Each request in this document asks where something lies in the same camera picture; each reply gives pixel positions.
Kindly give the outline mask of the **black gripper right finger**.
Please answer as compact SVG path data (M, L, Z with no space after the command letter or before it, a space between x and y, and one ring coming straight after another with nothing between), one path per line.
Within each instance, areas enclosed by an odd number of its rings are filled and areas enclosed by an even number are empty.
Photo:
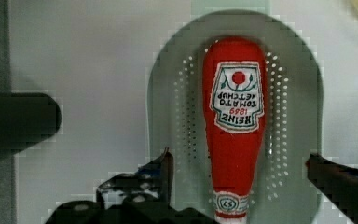
M308 180L348 219L358 224L358 169L314 153L305 165Z

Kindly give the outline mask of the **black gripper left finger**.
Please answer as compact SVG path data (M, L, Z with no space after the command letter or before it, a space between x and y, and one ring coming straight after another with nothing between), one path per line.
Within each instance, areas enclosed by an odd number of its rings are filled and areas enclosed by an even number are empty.
M120 173L104 181L96 189L96 201L103 209L124 202L169 203L172 194L173 156L168 147L134 173Z

